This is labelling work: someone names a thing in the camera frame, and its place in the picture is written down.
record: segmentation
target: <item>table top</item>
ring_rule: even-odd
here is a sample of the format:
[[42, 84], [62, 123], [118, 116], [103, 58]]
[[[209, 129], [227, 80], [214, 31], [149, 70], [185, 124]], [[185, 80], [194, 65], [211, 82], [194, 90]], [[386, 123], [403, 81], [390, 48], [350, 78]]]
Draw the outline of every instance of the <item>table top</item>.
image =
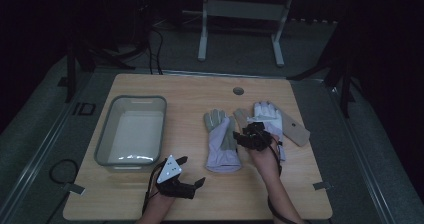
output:
[[[244, 94], [235, 95], [235, 87], [243, 88]], [[188, 156], [181, 166], [179, 180], [183, 183], [193, 184], [206, 177], [194, 199], [178, 198], [165, 220], [272, 219], [265, 186], [244, 148], [238, 148], [243, 166], [239, 171], [220, 174], [205, 168], [208, 132], [203, 115], [214, 108], [232, 115], [237, 108], [252, 110], [255, 102], [269, 100], [303, 123], [290, 83], [282, 79], [141, 74], [115, 78], [75, 181], [86, 188], [85, 193], [70, 194], [63, 211], [66, 219], [136, 220], [141, 215], [150, 173], [111, 172], [94, 160], [110, 103], [120, 95], [163, 96], [167, 111], [160, 160], [171, 154], [175, 158]], [[326, 191], [313, 187], [322, 179], [311, 145], [299, 147], [284, 137], [284, 148], [287, 160], [282, 163], [281, 180], [300, 216], [330, 218]]]

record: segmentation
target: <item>dark background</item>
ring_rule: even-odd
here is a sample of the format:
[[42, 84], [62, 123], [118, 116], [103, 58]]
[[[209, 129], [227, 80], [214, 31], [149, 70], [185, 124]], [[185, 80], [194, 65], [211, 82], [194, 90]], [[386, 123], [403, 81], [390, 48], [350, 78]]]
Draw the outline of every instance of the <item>dark background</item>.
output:
[[[182, 9], [198, 11], [202, 6], [202, 0], [149, 3], [176, 25]], [[0, 0], [0, 131], [50, 67], [66, 54], [69, 28], [77, 28], [102, 48], [139, 41], [146, 38], [143, 30], [137, 30], [134, 38], [127, 28], [133, 24], [134, 8], [139, 5], [139, 0]], [[358, 50], [352, 57], [354, 74], [422, 200], [423, 7], [423, 0], [293, 0], [290, 10], [290, 18], [310, 23], [314, 19], [330, 23], [343, 23], [348, 17], [355, 20], [350, 30], [360, 37], [360, 43], [350, 47]], [[349, 38], [352, 36], [346, 35], [336, 45], [346, 45]]]

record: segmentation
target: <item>gray glove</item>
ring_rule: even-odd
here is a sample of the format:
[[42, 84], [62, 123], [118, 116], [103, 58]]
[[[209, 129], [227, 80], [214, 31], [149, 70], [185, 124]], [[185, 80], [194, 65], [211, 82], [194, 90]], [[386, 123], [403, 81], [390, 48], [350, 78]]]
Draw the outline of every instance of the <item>gray glove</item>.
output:
[[206, 168], [213, 172], [234, 172], [241, 168], [237, 143], [233, 139], [235, 120], [214, 109], [203, 116], [209, 132], [209, 155]]

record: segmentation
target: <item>gray carpet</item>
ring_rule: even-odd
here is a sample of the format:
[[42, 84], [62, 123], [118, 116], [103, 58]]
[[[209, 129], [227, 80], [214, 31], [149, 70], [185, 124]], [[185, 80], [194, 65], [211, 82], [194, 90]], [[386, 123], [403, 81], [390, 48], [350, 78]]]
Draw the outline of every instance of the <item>gray carpet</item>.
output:
[[[200, 34], [196, 28], [158, 30], [164, 37], [160, 64], [165, 74], [185, 71], [284, 78], [315, 65], [334, 26], [294, 22], [287, 24], [281, 41], [286, 61], [284, 68], [275, 66], [267, 35], [210, 32], [207, 60], [198, 62]], [[158, 50], [159, 36], [153, 33], [151, 39], [153, 51]], [[148, 72], [148, 56], [145, 54], [126, 62], [139, 67], [136, 72]], [[71, 110], [38, 175], [25, 193], [22, 203], [17, 206], [11, 223], [46, 223], [53, 214], [65, 192], [60, 188], [61, 185], [50, 180], [49, 170], [66, 158], [81, 162], [113, 78], [120, 72], [108, 67], [98, 68], [92, 75], [78, 73], [80, 83], [84, 83], [84, 78], [89, 81], [86, 85], [81, 84], [73, 103], [65, 104], [66, 90], [57, 87], [57, 82], [65, 75], [65, 63], [62, 60], [52, 68], [22, 111], [3, 132], [0, 139], [0, 200], [6, 200], [26, 163], [49, 135], [56, 118], [64, 110]], [[311, 145], [323, 180], [334, 186], [328, 190], [334, 212], [332, 222], [385, 223], [372, 195], [375, 189], [367, 183], [368, 170], [372, 172], [371, 178], [378, 181], [378, 187], [391, 210], [393, 223], [422, 223], [422, 203], [401, 168], [372, 108], [352, 90], [356, 102], [349, 104], [351, 118], [345, 120], [337, 107], [337, 95], [318, 81], [325, 74], [326, 70], [309, 80], [293, 82], [293, 90], [305, 126], [311, 131]], [[73, 114], [77, 103], [96, 104], [94, 115]], [[361, 155], [366, 160], [368, 169], [365, 171]], [[57, 173], [59, 177], [72, 177], [72, 169], [66, 170]], [[50, 223], [73, 223], [63, 219], [62, 209], [63, 205], [59, 206]], [[327, 220], [312, 222], [328, 223]]]

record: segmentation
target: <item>black strap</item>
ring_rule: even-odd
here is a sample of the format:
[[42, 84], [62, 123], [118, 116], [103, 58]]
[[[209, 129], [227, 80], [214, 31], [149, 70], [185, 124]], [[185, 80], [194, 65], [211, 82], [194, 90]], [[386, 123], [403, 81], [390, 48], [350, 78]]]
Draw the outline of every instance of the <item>black strap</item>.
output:
[[275, 210], [275, 208], [272, 206], [272, 203], [271, 203], [271, 200], [269, 200], [269, 197], [268, 197], [268, 207], [269, 207], [269, 210], [271, 210], [272, 215], [274, 215], [276, 218], [280, 219], [280, 220], [281, 220], [281, 221], [283, 221], [284, 223], [287, 223], [287, 224], [296, 224], [296, 222], [290, 221], [289, 219], [287, 219], [287, 218], [285, 218], [285, 217], [281, 216], [281, 215], [277, 212], [277, 210]]

